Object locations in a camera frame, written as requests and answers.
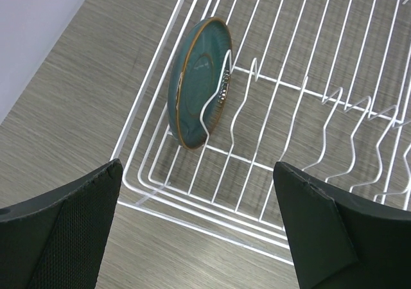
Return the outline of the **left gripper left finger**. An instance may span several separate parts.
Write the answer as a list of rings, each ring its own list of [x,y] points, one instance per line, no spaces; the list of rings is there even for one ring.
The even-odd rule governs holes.
[[[113,159],[1,209],[1,288],[95,288],[121,187]]]

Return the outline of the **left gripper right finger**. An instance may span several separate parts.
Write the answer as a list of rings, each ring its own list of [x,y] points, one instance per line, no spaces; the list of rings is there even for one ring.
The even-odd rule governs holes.
[[[410,212],[287,162],[273,180],[300,288],[410,288]]]

